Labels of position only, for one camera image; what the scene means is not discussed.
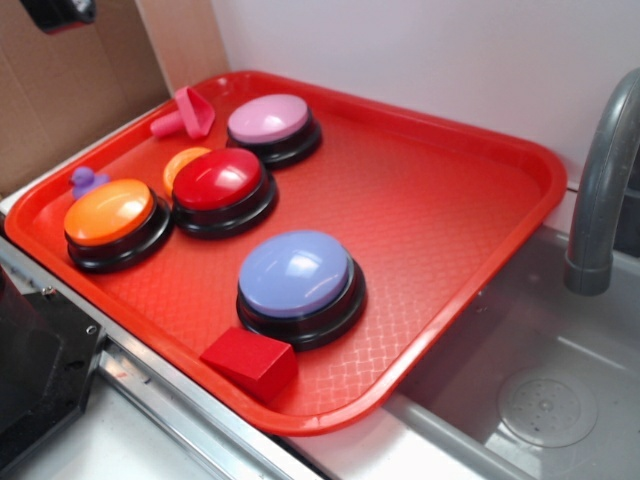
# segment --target red button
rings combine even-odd
[[[173,194],[185,208],[217,210],[246,198],[261,178],[258,157],[241,148],[225,148],[182,168],[173,182]]]

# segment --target sink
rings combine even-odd
[[[523,478],[637,478],[639,262],[615,253],[609,290],[578,296],[563,285],[566,244],[541,227],[397,392],[426,412],[412,423],[437,418]]]

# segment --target purple button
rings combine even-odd
[[[259,245],[240,270],[240,290],[257,312],[295,318],[331,303],[349,278],[349,255],[333,237],[310,230]]]

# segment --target red block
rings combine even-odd
[[[298,373],[291,345],[235,327],[211,344],[200,360],[265,403]]]

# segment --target white wall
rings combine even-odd
[[[640,66],[638,0],[211,0],[233,70],[257,69],[536,141],[579,181]]]

